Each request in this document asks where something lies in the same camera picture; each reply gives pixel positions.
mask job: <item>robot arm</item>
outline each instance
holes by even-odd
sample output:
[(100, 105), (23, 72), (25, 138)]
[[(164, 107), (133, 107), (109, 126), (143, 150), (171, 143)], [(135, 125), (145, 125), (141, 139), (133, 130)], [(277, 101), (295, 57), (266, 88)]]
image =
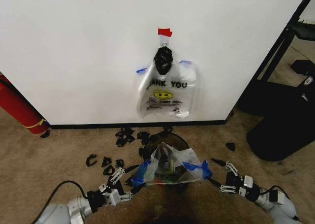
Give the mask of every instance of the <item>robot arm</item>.
[(67, 205), (50, 204), (48, 205), (35, 224), (84, 224), (85, 218), (98, 211), (100, 207), (116, 206), (120, 202), (131, 201), (134, 194), (145, 186), (142, 184), (124, 192), (120, 178), (138, 165), (130, 166), (125, 169), (119, 168), (108, 178), (107, 185), (100, 185), (97, 191), (89, 191), (87, 199), (77, 197), (72, 199)]
[(274, 187), (278, 186), (272, 186), (268, 190), (262, 189), (253, 182), (251, 176), (240, 176), (239, 171), (231, 162), (216, 159), (212, 159), (212, 161), (220, 166), (224, 166), (227, 171), (224, 185), (214, 179), (208, 178), (212, 185), (219, 188), (220, 192), (236, 193), (255, 203), (270, 214), (274, 220), (273, 224), (300, 223), (299, 219), (296, 217), (295, 207), (286, 193), (274, 190)]

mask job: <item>black cable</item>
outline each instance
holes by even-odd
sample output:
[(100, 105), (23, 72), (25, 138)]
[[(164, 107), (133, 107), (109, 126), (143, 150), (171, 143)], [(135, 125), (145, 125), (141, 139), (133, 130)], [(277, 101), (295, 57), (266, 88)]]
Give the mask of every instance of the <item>black cable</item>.
[(85, 193), (84, 193), (83, 188), (82, 188), (78, 183), (76, 183), (75, 181), (62, 181), (59, 185), (57, 185), (57, 187), (56, 187), (56, 188), (54, 189), (54, 191), (51, 193), (51, 195), (50, 195), (49, 199), (47, 200), (45, 206), (43, 207), (43, 209), (40, 211), (40, 213), (38, 214), (38, 216), (36, 217), (36, 219), (35, 219), (31, 224), (35, 224), (35, 222), (38, 221), (38, 219), (40, 218), (40, 216), (41, 216), (42, 213), (44, 212), (45, 208), (48, 206), (49, 202), (51, 201), (51, 199), (53, 198), (53, 196), (55, 195), (55, 193), (57, 192), (57, 190), (59, 189), (59, 187), (62, 186), (63, 184), (65, 184), (65, 183), (72, 183), (72, 184), (76, 185), (76, 186), (80, 189), (80, 191), (81, 191), (81, 193), (82, 193), (82, 196), (83, 196), (85, 199), (88, 199), (88, 197), (87, 197), (87, 196), (85, 195)]
[(261, 192), (261, 193), (259, 193), (259, 194), (262, 195), (262, 194), (269, 193), (269, 192), (272, 191), (274, 188), (280, 189), (280, 190), (285, 194), (285, 196), (286, 196), (288, 199), (290, 199), (289, 196), (286, 194), (286, 192), (285, 192), (280, 186), (277, 186), (277, 185), (274, 185), (274, 186), (270, 187), (268, 190), (266, 190), (266, 191), (264, 191), (264, 192)]

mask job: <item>beige carpet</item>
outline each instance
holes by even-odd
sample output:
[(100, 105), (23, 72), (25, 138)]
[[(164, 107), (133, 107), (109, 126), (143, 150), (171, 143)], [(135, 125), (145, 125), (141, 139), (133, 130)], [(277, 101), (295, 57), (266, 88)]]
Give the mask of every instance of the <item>beige carpet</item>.
[[(175, 127), (174, 133), (186, 140), (201, 160), (212, 157), (229, 160), (241, 174), (251, 175), (261, 187), (280, 185), (294, 202), (303, 223), (314, 223), (314, 145), (306, 146), (282, 162), (260, 160), (246, 142), (246, 132), (259, 120), (235, 110), (225, 126)], [(136, 128), (134, 135), (140, 130), (157, 133), (162, 128)], [(116, 128), (51, 130), (51, 135), (43, 139), (0, 109), (0, 223), (31, 223), (52, 190), (63, 180), (77, 181), (86, 192), (97, 190), (108, 179), (100, 166), (103, 156), (123, 159), (126, 165), (140, 163), (140, 140), (118, 148), (117, 131)], [(226, 148), (226, 142), (235, 143), (235, 152)], [(93, 153), (98, 155), (98, 163), (86, 167), (86, 158)], [(210, 169), (215, 179), (224, 182), (222, 167), (210, 162)], [(58, 191), (53, 202), (66, 203), (79, 194), (74, 185), (68, 184)], [(183, 194), (164, 186), (145, 188), (131, 202), (100, 208), (86, 223), (141, 224), (158, 216), (185, 217), (197, 224), (271, 222), (266, 213), (246, 199), (219, 193), (209, 182), (196, 182)]]

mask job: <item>blue tape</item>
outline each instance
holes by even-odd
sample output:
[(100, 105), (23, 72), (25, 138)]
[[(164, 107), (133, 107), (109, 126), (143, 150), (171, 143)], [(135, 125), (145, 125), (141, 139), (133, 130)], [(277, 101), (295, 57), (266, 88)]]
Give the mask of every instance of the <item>blue tape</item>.
[(189, 171), (194, 171), (195, 169), (202, 169), (202, 179), (205, 180), (206, 178), (212, 177), (212, 171), (209, 170), (209, 165), (206, 160), (204, 160), (200, 165), (190, 164), (188, 162), (183, 162), (184, 168)]
[(135, 174), (133, 175), (133, 177), (131, 179), (133, 187), (137, 187), (137, 186), (144, 183), (143, 177), (147, 171), (149, 164), (151, 164), (151, 161), (147, 159), (145, 162), (143, 162), (139, 165), (137, 171), (135, 172)]
[(140, 70), (137, 70), (136, 73), (137, 73), (137, 74), (139, 74), (139, 73), (144, 73), (144, 72), (146, 71), (146, 69), (147, 69), (147, 68), (142, 68), (142, 69), (140, 69)]

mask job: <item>red fire extinguisher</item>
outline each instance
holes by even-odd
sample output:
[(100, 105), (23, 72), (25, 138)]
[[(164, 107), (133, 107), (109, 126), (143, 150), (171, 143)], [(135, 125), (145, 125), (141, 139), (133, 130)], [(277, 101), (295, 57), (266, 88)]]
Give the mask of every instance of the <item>red fire extinguisher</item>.
[(0, 106), (34, 134), (42, 133), (49, 127), (3, 75), (0, 75)]

